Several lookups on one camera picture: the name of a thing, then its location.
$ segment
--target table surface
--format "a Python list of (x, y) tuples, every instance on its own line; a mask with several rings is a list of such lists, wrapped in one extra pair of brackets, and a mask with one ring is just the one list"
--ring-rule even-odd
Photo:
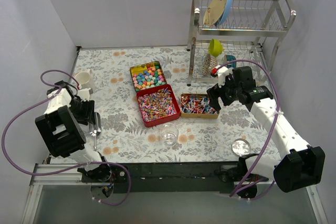
[[(246, 139), (251, 152), (262, 148), (267, 132), (245, 106), (234, 102), (222, 107), (218, 119), (186, 119), (173, 121), (178, 130), (178, 143), (166, 147), (159, 138), (160, 125), (144, 126), (136, 93), (130, 76), (130, 67), (158, 60), (168, 84), (178, 101), (181, 93), (206, 93), (213, 84), (193, 83), (187, 87), (190, 53), (185, 47), (81, 50), (74, 74), (92, 69), (96, 91), (90, 97), (100, 113), (102, 133), (97, 138), (97, 151), (110, 162), (210, 162), (236, 161), (231, 144), (237, 138)], [(88, 143), (93, 137), (86, 132)], [(271, 141), (265, 156), (280, 159)], [(75, 163), (69, 158), (52, 158), (52, 164)]]

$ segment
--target green cup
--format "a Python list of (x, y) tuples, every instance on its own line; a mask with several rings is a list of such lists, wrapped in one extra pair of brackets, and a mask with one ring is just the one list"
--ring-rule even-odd
[(212, 39), (209, 45), (209, 54), (217, 57), (223, 52), (223, 46), (217, 39)]

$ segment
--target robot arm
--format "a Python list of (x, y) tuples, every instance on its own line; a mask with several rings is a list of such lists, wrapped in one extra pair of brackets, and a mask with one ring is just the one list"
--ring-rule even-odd
[(35, 124), (45, 141), (48, 150), (54, 157), (70, 157), (78, 163), (88, 163), (78, 171), (100, 181), (111, 177), (109, 165), (90, 164), (105, 162), (105, 158), (94, 151), (86, 142), (84, 132), (78, 123), (97, 125), (97, 113), (94, 112), (95, 102), (90, 101), (89, 89), (78, 90), (73, 94), (66, 82), (58, 82), (58, 88), (48, 90), (47, 96), (52, 98), (45, 113), (35, 119)]
[[(214, 69), (218, 84), (207, 90), (210, 106), (220, 110), (220, 97), (224, 106), (239, 101), (269, 131), (277, 114), (276, 102), (265, 86), (257, 87), (250, 67)], [(320, 147), (311, 147), (282, 115), (272, 134), (281, 161), (261, 157), (253, 173), (275, 180), (278, 187), (289, 192), (302, 187), (318, 184), (321, 181), (325, 154)], [(246, 173), (255, 161), (257, 154), (239, 158), (242, 172)]]

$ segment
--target small glass dish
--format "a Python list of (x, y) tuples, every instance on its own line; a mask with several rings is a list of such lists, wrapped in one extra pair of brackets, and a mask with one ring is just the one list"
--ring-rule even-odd
[(232, 151), (237, 156), (241, 157), (251, 152), (251, 145), (248, 141), (242, 138), (236, 139), (231, 145)]
[(165, 123), (159, 131), (160, 137), (166, 146), (174, 146), (179, 138), (179, 130), (172, 123)]

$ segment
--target wire rack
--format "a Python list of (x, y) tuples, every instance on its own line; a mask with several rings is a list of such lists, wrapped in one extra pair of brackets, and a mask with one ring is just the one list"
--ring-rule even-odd
[[(247, 41), (221, 41), (223, 45), (224, 54), (218, 56), (216, 59), (218, 64), (223, 64), (226, 62), (225, 55), (233, 55), (236, 59), (248, 59), (256, 61), (260, 64), (264, 64), (261, 57), (261, 49), (258, 47), (257, 50), (252, 51), (251, 46), (252, 42)], [(208, 54), (209, 41), (208, 40), (199, 40), (196, 43), (195, 49), (195, 67), (193, 72), (193, 80), (201, 82), (217, 82), (216, 78), (210, 76), (210, 74), (203, 75), (202, 67), (203, 61)], [(253, 77), (257, 81), (261, 81), (265, 75), (260, 68), (255, 66), (252, 63), (248, 62), (237, 62), (238, 67), (250, 66), (253, 70)]]
[[(202, 59), (207, 54), (208, 43), (210, 41), (206, 40), (204, 36), (212, 36), (210, 38), (221, 40), (224, 54), (233, 55), (237, 59), (257, 60), (271, 71), (277, 50), (296, 17), (292, 0), (285, 0), (287, 5), (282, 5), (289, 10), (289, 12), (287, 10), (289, 13), (287, 19), (284, 15), (286, 12), (280, 7), (279, 2), (281, 0), (234, 0), (230, 13), (223, 24), (220, 26), (204, 26), (203, 17), (211, 1), (192, 1), (187, 44), (187, 51), (191, 51), (187, 85), (190, 86), (193, 80), (216, 81), (201, 74)], [(203, 36), (202, 40), (197, 39), (197, 35)], [(240, 41), (233, 42), (235, 39), (232, 37), (237, 38), (237, 36), (239, 36)], [(261, 38), (266, 40), (267, 37), (278, 38), (268, 65), (265, 63), (262, 48), (259, 44)], [(205, 55), (200, 53), (202, 50), (206, 51)], [(257, 79), (260, 82), (265, 82), (265, 77), (262, 77), (261, 74), (259, 74)]]
[(272, 1), (270, 0), (234, 0), (229, 16), (223, 24), (218, 27), (204, 26), (203, 17), (211, 3), (211, 0), (200, 0), (200, 29), (247, 29), (247, 30), (269, 30), (281, 31), (283, 26), (277, 12), (271, 14), (268, 23), (265, 18), (270, 11)]

